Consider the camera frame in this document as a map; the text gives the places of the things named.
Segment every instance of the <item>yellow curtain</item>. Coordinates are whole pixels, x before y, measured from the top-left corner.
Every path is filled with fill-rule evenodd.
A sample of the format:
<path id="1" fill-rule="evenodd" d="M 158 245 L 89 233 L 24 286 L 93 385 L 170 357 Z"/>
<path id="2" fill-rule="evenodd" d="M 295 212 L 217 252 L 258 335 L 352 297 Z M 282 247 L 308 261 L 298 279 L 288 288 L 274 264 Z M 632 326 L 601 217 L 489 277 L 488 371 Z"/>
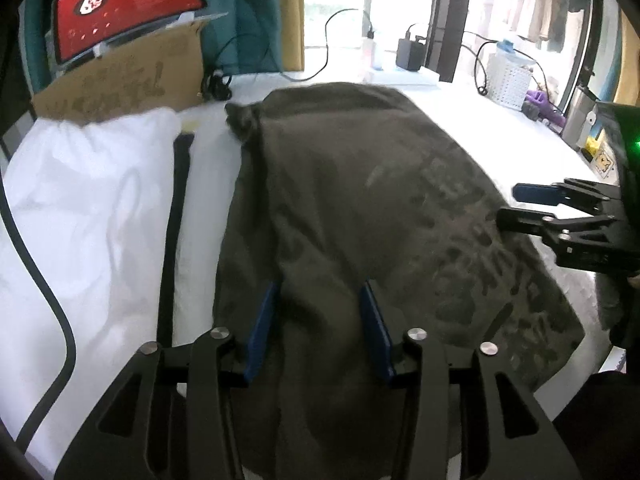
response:
<path id="1" fill-rule="evenodd" d="M 280 0 L 282 15 L 282 67 L 305 67 L 305 0 Z"/>
<path id="2" fill-rule="evenodd" d="M 622 12 L 622 67 L 620 82 L 613 102 L 623 105 L 640 104 L 640 38 Z"/>

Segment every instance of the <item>white container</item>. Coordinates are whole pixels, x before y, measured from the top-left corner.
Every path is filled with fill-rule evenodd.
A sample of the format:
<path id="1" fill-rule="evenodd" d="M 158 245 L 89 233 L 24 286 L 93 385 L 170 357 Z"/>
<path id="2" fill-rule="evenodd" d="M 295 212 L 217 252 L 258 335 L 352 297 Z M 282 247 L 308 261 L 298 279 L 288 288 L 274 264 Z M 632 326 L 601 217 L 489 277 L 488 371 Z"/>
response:
<path id="1" fill-rule="evenodd" d="M 513 51 L 513 43 L 497 44 L 486 67 L 487 97 L 512 110 L 522 110 L 522 104 L 531 84 L 530 65 L 532 59 L 519 56 Z"/>

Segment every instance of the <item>logo on red screen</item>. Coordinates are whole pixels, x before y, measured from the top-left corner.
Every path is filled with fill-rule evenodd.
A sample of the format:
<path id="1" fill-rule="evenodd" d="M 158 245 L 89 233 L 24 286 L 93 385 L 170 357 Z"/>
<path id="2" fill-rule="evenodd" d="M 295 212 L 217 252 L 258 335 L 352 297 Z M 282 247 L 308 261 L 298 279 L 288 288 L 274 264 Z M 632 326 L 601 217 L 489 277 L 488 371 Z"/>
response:
<path id="1" fill-rule="evenodd" d="M 100 9 L 107 0 L 80 0 L 74 9 L 79 16 L 87 16 Z"/>

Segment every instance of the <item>purple object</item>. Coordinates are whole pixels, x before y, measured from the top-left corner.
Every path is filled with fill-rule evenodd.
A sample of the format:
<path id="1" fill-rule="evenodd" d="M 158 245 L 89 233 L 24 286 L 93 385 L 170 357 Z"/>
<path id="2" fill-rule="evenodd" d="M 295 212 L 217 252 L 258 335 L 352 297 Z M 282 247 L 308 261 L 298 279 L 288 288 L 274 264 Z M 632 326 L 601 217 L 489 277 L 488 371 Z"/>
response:
<path id="1" fill-rule="evenodd" d="M 535 104 L 540 109 L 540 117 L 549 119 L 553 124 L 564 128 L 566 117 L 555 108 L 546 97 L 546 92 L 540 90 L 529 90 L 525 100 Z"/>

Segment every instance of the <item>cardboard box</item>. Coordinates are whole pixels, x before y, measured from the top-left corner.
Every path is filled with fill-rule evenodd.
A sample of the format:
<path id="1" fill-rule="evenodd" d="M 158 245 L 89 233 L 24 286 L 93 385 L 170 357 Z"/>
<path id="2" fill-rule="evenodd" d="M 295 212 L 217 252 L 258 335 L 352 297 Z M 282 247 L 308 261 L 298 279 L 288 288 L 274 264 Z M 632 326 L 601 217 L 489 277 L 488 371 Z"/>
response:
<path id="1" fill-rule="evenodd" d="M 164 28 L 108 51 L 34 95 L 38 117 L 80 125 L 158 107 L 202 103 L 200 31 L 209 20 Z"/>

